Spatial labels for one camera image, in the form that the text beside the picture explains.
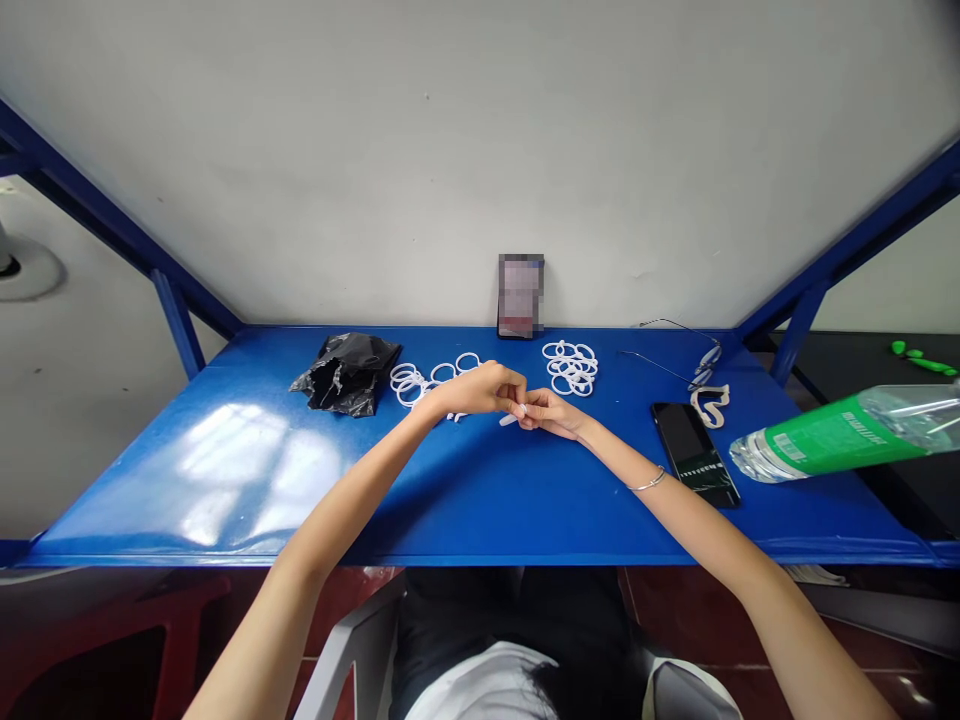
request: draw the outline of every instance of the eyeglasses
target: eyeglasses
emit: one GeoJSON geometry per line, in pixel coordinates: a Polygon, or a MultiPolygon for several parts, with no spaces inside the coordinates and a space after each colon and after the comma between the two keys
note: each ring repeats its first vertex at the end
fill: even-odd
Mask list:
{"type": "Polygon", "coordinates": [[[639,358],[643,358],[648,363],[652,365],[656,365],[658,368],[670,373],[675,378],[680,378],[685,383],[687,383],[687,390],[691,392],[696,390],[697,388],[704,387],[707,384],[707,381],[713,376],[713,369],[717,366],[717,362],[720,360],[720,354],[723,352],[723,348],[720,347],[720,341],[714,337],[710,337],[709,335],[706,335],[700,332],[699,330],[688,328],[686,325],[681,325],[680,323],[674,322],[673,320],[668,320],[667,318],[660,318],[658,320],[648,320],[647,322],[640,323],[639,325],[634,325],[633,327],[642,328],[657,322],[668,322],[671,325],[676,325],[679,328],[683,328],[684,330],[689,330],[690,332],[693,332],[693,333],[696,333],[697,335],[705,337],[707,340],[713,343],[713,347],[710,348],[702,358],[700,358],[700,364],[697,365],[697,369],[693,371],[693,376],[694,376],[693,380],[688,380],[683,375],[678,375],[670,368],[665,368],[663,365],[661,365],[658,362],[654,362],[653,360],[648,358],[646,355],[641,355],[640,353],[633,352],[632,350],[621,350],[620,352],[623,353],[624,355],[636,355],[639,358]]]}

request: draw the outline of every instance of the person's arm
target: person's arm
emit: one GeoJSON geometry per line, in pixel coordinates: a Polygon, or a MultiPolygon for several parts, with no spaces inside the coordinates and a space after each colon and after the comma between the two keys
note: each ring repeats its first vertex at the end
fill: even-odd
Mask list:
{"type": "MultiPolygon", "coordinates": [[[[520,425],[578,440],[627,487],[642,487],[660,473],[603,425],[549,390],[527,393],[527,417],[520,425]]],[[[709,503],[671,475],[634,495],[743,604],[794,717],[896,718],[796,583],[709,503]]]]}
{"type": "Polygon", "coordinates": [[[364,455],[277,556],[186,720],[283,718],[323,583],[413,452],[449,412],[522,417],[525,390],[522,375],[488,361],[430,392],[364,455]]]}

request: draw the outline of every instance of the red chair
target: red chair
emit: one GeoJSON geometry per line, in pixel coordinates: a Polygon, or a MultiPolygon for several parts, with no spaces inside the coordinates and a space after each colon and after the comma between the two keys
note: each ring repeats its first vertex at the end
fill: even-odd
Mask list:
{"type": "Polygon", "coordinates": [[[177,720],[196,693],[200,616],[207,603],[230,592],[230,581],[214,576],[195,585],[144,593],[137,590],[39,632],[21,635],[0,648],[0,718],[30,685],[59,663],[116,640],[162,627],[163,659],[153,720],[177,720]]]}

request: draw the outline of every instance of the white shirt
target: white shirt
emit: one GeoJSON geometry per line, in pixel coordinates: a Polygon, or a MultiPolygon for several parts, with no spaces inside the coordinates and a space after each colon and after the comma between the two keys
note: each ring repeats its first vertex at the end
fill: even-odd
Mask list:
{"type": "Polygon", "coordinates": [[[553,720],[556,714],[529,675],[543,663],[557,664],[522,645],[495,643],[437,678],[406,720],[553,720]]]}

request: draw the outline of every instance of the blue table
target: blue table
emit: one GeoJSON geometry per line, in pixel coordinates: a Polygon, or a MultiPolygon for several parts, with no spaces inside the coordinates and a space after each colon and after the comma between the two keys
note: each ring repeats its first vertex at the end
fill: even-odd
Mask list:
{"type": "MultiPolygon", "coordinates": [[[[549,376],[540,348],[564,338],[600,360],[594,394],[573,402],[656,463],[666,454],[650,416],[656,401],[686,402],[685,384],[638,350],[687,372],[703,338],[678,330],[550,330],[505,341],[491,328],[262,327],[241,332],[157,417],[21,563],[269,565],[339,477],[407,412],[392,393],[377,414],[312,411],[289,393],[328,334],[362,329],[400,342],[400,361],[427,373],[474,351],[525,374],[549,376]]],[[[797,413],[737,339],[717,333],[715,375],[729,383],[731,441],[797,413]]],[[[430,434],[344,559],[366,565],[691,564],[646,508],[576,443],[501,427],[498,415],[443,421],[430,434]]],[[[784,485],[741,475],[725,514],[781,563],[937,565],[852,473],[784,485]]]]}

